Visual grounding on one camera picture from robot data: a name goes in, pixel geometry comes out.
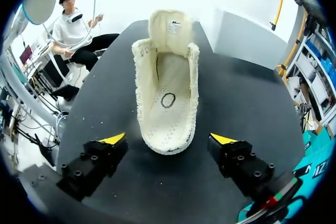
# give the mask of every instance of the black circle marking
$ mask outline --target black circle marking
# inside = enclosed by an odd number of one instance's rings
[[[171,102],[171,104],[169,104],[168,106],[166,106],[166,105],[163,104],[163,99],[164,99],[167,95],[169,95],[169,94],[173,96],[173,101]],[[175,95],[175,94],[173,94],[173,93],[167,93],[167,94],[165,94],[165,95],[162,97],[162,99],[161,99],[161,105],[162,105],[162,107],[168,109],[168,108],[170,108],[171,106],[173,106],[175,100],[176,100],[176,95]]]

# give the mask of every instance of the white shirt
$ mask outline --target white shirt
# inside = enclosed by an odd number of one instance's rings
[[[54,23],[52,36],[58,42],[63,44],[72,45],[80,42],[84,37],[86,37],[89,31],[89,25],[86,20],[80,18],[79,20],[72,23],[70,20],[81,14],[81,12],[76,9],[72,14],[65,15],[62,14]],[[83,42],[76,46],[70,47],[70,51],[75,52],[81,47],[84,47],[92,42],[92,35],[90,34]],[[64,55],[61,55],[63,60],[67,60]]]

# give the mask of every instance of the headphones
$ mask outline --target headphones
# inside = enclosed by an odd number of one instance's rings
[[[64,18],[68,23],[74,23],[77,20],[81,19],[82,17],[83,17],[82,13],[78,14],[78,12],[74,12],[69,17],[67,17],[67,16],[64,15],[64,10],[62,12],[62,18]]]

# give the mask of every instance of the black pants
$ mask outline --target black pants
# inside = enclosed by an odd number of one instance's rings
[[[112,42],[119,36],[119,34],[104,34],[92,39],[92,43],[79,48],[69,59],[70,62],[83,64],[86,69],[91,71],[98,57],[93,53],[94,51],[108,48]]]

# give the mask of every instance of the white pipe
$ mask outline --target white pipe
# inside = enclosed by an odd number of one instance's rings
[[[14,69],[9,63],[8,58],[2,54],[0,57],[0,66],[5,75],[6,80],[9,85],[15,91],[15,93],[20,97],[20,99],[30,107],[39,117],[50,124],[52,127],[56,127],[56,118],[48,113],[25,89],[23,84],[20,82],[18,76],[16,76]]]
[[[54,64],[54,66],[55,66],[57,72],[58,72],[59,75],[62,77],[63,81],[64,81],[66,84],[70,84],[70,83],[67,81],[67,79],[65,78],[65,76],[62,74],[61,70],[59,69],[59,67],[58,67],[58,65],[57,65],[57,63],[56,63],[55,57],[54,57],[54,55],[53,55],[52,52],[49,53],[49,57],[50,57],[50,59],[51,59],[51,61],[52,61],[52,64]]]

